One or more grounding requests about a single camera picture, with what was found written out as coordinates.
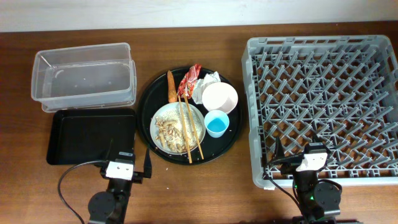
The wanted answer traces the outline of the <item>light blue cup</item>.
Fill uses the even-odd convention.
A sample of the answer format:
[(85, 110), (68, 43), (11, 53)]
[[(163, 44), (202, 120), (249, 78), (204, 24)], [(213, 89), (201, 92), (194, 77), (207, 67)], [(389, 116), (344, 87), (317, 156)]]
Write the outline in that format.
[(209, 111), (204, 119), (208, 134), (213, 138), (220, 138), (229, 126), (228, 115), (220, 110)]

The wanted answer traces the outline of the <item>carrot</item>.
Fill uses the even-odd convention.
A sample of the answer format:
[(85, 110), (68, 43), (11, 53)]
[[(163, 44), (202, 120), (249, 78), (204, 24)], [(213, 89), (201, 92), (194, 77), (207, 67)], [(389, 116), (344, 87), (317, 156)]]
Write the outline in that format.
[(174, 103), (177, 101), (177, 92), (175, 87), (174, 76), (170, 70), (167, 72), (167, 81), (168, 81), (168, 102)]

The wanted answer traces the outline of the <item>wooden chopstick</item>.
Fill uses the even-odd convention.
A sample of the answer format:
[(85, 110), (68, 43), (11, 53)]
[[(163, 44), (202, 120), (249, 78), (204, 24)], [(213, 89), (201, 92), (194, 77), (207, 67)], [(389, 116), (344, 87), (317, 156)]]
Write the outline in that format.
[(193, 133), (194, 133), (195, 139), (196, 139), (196, 141), (197, 141), (198, 150), (199, 150), (199, 152), (200, 152), (201, 158), (204, 159), (203, 151), (202, 151), (202, 149), (201, 149), (199, 137), (198, 137), (198, 134), (197, 134), (197, 129), (196, 129), (195, 122), (194, 122), (194, 119), (193, 119), (193, 116), (192, 116), (192, 112), (191, 112), (191, 110), (190, 110), (190, 106), (189, 106), (189, 102), (188, 102), (187, 96), (186, 96), (186, 95), (183, 95), (183, 98), (184, 98), (184, 101), (185, 101), (186, 106), (187, 106), (188, 115), (189, 115), (190, 122), (191, 122), (192, 128), (193, 128)]
[(184, 136), (184, 141), (185, 141), (185, 147), (186, 147), (187, 154), (188, 154), (189, 164), (191, 164), (192, 163), (192, 156), (191, 156), (191, 153), (190, 153), (189, 140), (187, 138), (188, 136), (187, 136), (187, 130), (186, 130), (186, 125), (185, 125), (184, 111), (183, 111), (183, 108), (182, 108), (182, 102), (181, 102), (180, 97), (178, 96), (177, 98), (178, 98), (178, 103), (179, 103), (179, 107), (180, 107), (180, 114), (181, 114), (181, 117), (182, 117), (181, 119), (182, 119), (182, 128), (183, 128), (183, 136)]

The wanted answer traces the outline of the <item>pink bowl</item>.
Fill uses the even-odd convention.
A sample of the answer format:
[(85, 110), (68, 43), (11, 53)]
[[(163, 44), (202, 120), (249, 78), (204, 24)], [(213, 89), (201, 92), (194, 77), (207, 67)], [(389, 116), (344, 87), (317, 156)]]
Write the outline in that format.
[(202, 94), (202, 103), (208, 111), (220, 110), (229, 114), (238, 104), (238, 93), (228, 83), (212, 83), (205, 88)]

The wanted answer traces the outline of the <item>red snack wrapper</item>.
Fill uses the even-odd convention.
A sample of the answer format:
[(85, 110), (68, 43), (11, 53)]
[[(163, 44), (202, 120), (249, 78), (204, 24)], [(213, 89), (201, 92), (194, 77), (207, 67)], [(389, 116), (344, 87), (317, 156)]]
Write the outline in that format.
[(192, 97), (200, 70), (200, 64), (194, 64), (190, 67), (178, 86), (177, 96), (186, 96), (188, 99)]

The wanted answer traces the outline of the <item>white tissue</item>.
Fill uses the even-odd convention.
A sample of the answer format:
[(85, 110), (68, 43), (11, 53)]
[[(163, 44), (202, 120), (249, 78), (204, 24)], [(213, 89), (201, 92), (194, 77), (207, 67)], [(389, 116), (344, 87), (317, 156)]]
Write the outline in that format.
[(206, 87), (213, 83), (220, 82), (220, 76), (218, 72), (207, 73), (204, 78), (198, 79), (192, 93), (192, 99), (197, 105), (202, 104), (202, 94)]

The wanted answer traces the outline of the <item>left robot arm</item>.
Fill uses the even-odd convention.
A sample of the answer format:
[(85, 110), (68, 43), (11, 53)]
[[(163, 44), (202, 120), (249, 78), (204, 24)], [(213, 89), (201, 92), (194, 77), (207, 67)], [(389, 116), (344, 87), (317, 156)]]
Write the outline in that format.
[(135, 171), (134, 152), (110, 151), (101, 166), (101, 176), (108, 180), (105, 191), (92, 196), (88, 203), (89, 223), (124, 223), (133, 184), (142, 184), (152, 177), (150, 149), (146, 149), (144, 170)]

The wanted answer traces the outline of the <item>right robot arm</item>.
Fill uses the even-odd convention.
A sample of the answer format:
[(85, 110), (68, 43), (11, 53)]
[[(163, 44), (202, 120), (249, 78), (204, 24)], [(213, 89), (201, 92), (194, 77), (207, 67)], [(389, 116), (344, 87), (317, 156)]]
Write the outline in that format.
[(332, 180), (319, 179), (331, 156), (331, 150), (318, 136), (305, 145), (304, 150), (292, 156), (284, 155), (279, 138), (275, 140), (276, 157), (270, 162), (280, 166), (281, 174), (293, 176), (292, 197), (301, 215), (293, 223), (336, 223), (340, 214), (342, 186)]

